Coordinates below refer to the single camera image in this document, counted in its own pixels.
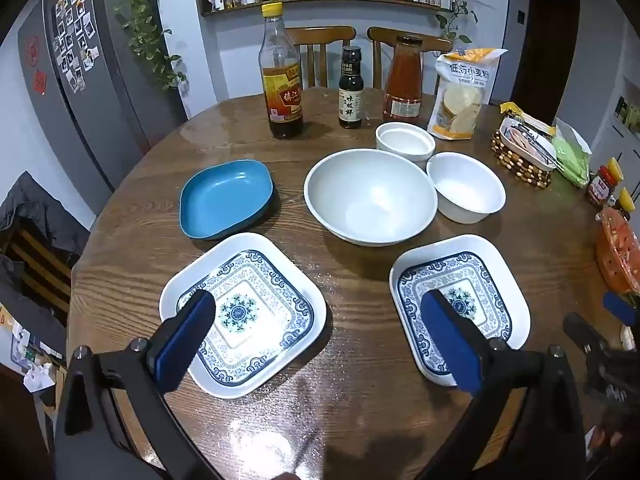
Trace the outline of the blue patterned square plate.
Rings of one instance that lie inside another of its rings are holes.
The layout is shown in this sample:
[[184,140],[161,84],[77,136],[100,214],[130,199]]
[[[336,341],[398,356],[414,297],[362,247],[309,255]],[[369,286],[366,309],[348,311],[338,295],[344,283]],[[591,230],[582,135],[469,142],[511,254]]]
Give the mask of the blue patterned square plate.
[[160,294],[160,318],[175,315],[200,289],[213,295],[216,316],[189,373],[219,399],[268,382],[326,325],[318,287],[260,234],[232,235],[173,276]]
[[390,294],[414,362],[434,384],[453,387],[456,382],[421,314],[422,297],[433,289],[486,338],[499,337],[514,350],[524,347],[532,327],[529,307],[489,240],[463,234],[410,249],[390,269]]

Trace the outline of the blue square dish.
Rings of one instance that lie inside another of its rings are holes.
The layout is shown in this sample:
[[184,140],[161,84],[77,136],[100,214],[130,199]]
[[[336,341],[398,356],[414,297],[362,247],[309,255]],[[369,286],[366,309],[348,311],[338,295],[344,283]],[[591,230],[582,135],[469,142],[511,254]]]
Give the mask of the blue square dish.
[[180,229],[192,240],[221,240],[262,218],[273,192],[270,171],[259,160],[237,159],[208,167],[183,185]]

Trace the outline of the medium white bowl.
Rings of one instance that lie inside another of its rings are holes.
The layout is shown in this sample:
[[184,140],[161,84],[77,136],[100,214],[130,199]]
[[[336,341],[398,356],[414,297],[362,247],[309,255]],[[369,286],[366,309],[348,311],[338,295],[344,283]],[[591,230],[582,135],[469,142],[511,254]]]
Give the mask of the medium white bowl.
[[426,174],[438,194],[438,211],[454,222],[480,222],[506,204],[506,189],[498,176],[468,155],[435,154],[426,163]]

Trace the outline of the large white bowl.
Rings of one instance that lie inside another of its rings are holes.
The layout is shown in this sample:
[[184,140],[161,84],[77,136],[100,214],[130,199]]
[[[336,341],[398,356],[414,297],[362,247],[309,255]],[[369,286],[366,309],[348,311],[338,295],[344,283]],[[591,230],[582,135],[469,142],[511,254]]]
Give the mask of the large white bowl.
[[304,197],[309,212],[330,233],[367,247],[417,236],[432,223],[438,206],[424,169],[373,148],[319,160],[306,175]]

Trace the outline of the small white ramekin bowl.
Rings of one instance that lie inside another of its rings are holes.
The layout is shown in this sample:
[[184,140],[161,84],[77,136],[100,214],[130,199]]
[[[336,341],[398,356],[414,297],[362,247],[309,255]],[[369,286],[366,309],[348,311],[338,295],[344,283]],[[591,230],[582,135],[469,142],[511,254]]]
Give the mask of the small white ramekin bowl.
[[421,169],[434,154],[434,138],[424,129],[408,122],[384,122],[375,130],[376,147],[410,160]]

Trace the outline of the orange plastic covered bowl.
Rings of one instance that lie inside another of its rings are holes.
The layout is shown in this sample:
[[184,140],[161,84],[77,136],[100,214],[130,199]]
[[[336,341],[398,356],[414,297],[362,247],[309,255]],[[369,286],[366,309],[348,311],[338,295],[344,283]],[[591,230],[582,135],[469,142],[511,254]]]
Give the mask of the orange plastic covered bowl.
[[599,270],[616,294],[639,295],[639,241],[628,221],[614,208],[599,214],[596,260]]

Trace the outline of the green snack bag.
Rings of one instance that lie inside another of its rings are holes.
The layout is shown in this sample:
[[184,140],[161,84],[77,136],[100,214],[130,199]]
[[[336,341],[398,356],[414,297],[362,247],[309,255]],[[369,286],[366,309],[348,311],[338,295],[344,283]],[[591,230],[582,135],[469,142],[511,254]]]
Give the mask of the green snack bag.
[[589,145],[571,125],[559,117],[555,118],[554,131],[551,143],[556,151],[559,172],[576,188],[585,188],[589,182],[592,155]]

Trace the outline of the striped chair with dark cloth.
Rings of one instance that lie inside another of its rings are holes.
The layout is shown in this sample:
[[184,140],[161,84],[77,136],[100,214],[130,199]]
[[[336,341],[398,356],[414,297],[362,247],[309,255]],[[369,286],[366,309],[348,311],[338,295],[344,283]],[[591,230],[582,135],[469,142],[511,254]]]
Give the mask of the striped chair with dark cloth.
[[88,237],[27,171],[1,203],[1,303],[58,362],[66,360],[72,271]]

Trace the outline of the yellow snack packet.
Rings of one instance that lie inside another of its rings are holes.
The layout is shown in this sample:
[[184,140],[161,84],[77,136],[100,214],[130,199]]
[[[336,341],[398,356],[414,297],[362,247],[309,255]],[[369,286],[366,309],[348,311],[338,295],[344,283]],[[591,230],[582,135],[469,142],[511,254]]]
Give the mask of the yellow snack packet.
[[553,126],[547,125],[545,122],[542,122],[541,120],[536,119],[535,117],[523,112],[514,102],[501,103],[499,108],[501,114],[507,114],[518,118],[518,120],[524,122],[524,124],[526,125],[529,125],[529,127],[534,128],[544,136],[548,136],[549,138],[555,136],[556,131]]

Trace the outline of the red sauce glass jar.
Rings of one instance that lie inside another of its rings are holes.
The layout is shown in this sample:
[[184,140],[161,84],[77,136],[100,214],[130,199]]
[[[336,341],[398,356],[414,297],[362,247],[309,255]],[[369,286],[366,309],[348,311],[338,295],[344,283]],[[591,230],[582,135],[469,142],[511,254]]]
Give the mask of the red sauce glass jar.
[[422,39],[398,36],[392,66],[387,76],[383,119],[386,122],[413,122],[420,117],[422,105]]

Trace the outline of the flour bag with yellow trim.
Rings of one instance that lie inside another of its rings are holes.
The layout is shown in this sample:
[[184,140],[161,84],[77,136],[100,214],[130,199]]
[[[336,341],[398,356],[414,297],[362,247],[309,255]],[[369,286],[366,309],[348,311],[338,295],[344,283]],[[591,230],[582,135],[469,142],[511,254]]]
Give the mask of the flour bag with yellow trim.
[[478,48],[439,55],[436,99],[427,131],[437,139],[470,140],[480,109],[489,102],[500,58],[508,50]]

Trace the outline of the left wooden chair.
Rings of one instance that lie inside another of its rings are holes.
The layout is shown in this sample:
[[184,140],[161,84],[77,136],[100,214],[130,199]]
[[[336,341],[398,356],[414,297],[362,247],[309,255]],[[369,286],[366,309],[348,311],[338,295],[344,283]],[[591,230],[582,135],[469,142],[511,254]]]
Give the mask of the left wooden chair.
[[348,47],[356,38],[356,29],[352,26],[312,26],[288,27],[288,36],[294,46],[306,51],[305,65],[307,87],[329,87],[328,76],[328,45],[341,41],[343,47]]

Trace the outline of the wooden chair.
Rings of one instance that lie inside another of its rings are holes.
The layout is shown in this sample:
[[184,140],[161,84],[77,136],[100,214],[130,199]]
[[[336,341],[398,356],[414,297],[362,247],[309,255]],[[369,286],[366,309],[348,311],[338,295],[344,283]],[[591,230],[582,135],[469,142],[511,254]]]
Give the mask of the wooden chair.
[[418,32],[408,32],[408,30],[380,26],[369,27],[367,37],[372,44],[372,86],[375,89],[383,88],[383,84],[386,81],[384,67],[390,66],[390,62],[383,61],[383,55],[389,54],[390,58],[392,58],[397,39],[400,36],[419,38],[421,40],[420,49],[422,53],[433,52],[441,54],[452,50],[452,42],[447,39],[419,34]]
[[329,87],[328,76],[328,45],[341,41],[343,47],[348,47],[356,38],[356,29],[352,26],[312,26],[288,27],[288,36],[294,46],[306,51],[305,65],[307,87]]

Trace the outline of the small dark soy sauce bottle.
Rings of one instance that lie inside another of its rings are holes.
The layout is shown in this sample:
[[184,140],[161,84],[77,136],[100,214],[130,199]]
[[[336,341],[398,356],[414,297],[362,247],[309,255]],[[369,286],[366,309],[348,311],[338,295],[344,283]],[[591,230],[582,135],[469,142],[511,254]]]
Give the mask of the small dark soy sauce bottle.
[[361,49],[346,46],[342,53],[341,78],[338,83],[338,122],[345,129],[359,129],[362,123]]

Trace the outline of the hanging green vine plant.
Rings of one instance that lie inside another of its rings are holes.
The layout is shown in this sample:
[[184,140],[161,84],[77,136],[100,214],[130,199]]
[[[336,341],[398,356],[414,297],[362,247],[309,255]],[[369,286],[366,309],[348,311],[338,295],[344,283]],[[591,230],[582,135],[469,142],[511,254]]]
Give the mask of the hanging green vine plant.
[[114,12],[128,35],[130,51],[146,63],[163,90],[177,90],[186,82],[186,75],[176,69],[182,57],[166,51],[165,38],[172,30],[160,24],[156,0],[122,0]]

